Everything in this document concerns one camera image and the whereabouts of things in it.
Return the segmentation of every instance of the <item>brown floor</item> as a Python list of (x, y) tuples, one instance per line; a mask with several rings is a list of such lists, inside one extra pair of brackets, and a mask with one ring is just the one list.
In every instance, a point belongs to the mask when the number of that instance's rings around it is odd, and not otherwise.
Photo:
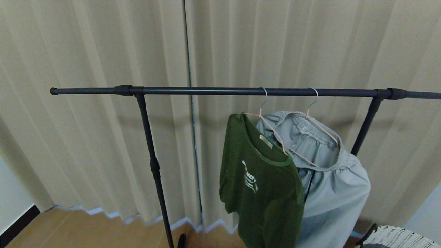
[[(187, 248), (246, 248), (237, 233), (230, 235), (222, 226), (209, 233), (196, 233), (185, 223), (172, 232), (175, 247), (181, 233), (186, 233)], [(39, 214), (6, 248), (166, 248), (163, 222), (147, 226), (140, 218), (124, 224), (120, 218), (104, 213), (89, 215), (84, 211), (55, 208)]]

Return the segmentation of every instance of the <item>clothes rack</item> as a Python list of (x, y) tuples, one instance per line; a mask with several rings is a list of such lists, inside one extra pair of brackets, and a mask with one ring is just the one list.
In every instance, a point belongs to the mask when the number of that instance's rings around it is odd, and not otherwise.
[[(438, 92), (419, 92), (407, 91), (397, 88), (362, 90), (362, 89), (316, 89), (321, 97), (370, 97), (370, 103), (367, 115), (364, 119), (355, 144), (351, 150), (353, 155), (357, 155), (364, 138), (369, 130), (375, 113), (378, 111), (381, 102), (384, 99), (397, 100), (403, 98), (425, 98), (441, 99), (441, 93)], [(316, 92), (311, 88), (306, 89), (277, 89), (267, 88), (268, 96), (316, 96)], [(135, 96), (138, 100), (138, 106), (141, 111), (142, 123), (147, 140), (147, 147), (150, 154), (150, 169), (156, 184), (159, 203), (161, 206), (162, 217), (167, 234), (168, 245), (174, 248), (170, 223), (168, 222), (167, 208), (165, 205), (164, 192), (162, 190), (161, 174), (159, 161), (156, 158), (153, 147), (152, 133), (150, 130), (149, 117), (144, 95), (247, 95), (258, 96), (265, 95), (262, 88), (197, 88), (197, 87), (138, 87), (131, 85), (121, 85), (114, 88), (51, 88), (52, 95), (60, 94), (117, 94), (121, 96)], [(178, 248), (185, 246), (185, 234), (181, 234), (178, 241)]]

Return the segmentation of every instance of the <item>green shirt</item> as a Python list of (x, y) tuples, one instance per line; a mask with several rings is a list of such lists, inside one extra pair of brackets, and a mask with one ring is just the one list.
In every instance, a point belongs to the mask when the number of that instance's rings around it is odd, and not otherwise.
[(294, 248), (303, 217), (303, 188), (290, 156), (245, 114), (232, 114), (225, 134), (220, 199), (239, 214), (248, 248)]

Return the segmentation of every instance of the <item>clothing label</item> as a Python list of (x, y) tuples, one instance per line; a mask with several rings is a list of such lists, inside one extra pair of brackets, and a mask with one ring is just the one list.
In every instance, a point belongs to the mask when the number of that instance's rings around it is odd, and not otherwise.
[(244, 160), (242, 160), (243, 165), (245, 166), (245, 185), (253, 190), (254, 194), (257, 192), (257, 182), (256, 178), (248, 172), (247, 164)]
[(259, 139), (261, 139), (263, 142), (265, 142), (265, 144), (267, 144), (271, 149), (273, 148), (273, 144), (269, 140), (267, 140), (265, 137), (263, 137), (263, 135), (260, 135)]

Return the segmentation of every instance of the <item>black drawstring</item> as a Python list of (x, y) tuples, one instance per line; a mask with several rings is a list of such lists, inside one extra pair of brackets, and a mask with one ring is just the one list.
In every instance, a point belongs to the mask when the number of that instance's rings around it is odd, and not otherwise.
[(314, 175), (315, 175), (315, 170), (312, 171), (312, 176), (311, 176), (311, 179), (309, 180), (308, 191), (306, 192), (305, 200), (303, 202), (306, 202), (306, 199), (308, 198), (309, 191), (311, 189), (312, 180), (314, 179)]

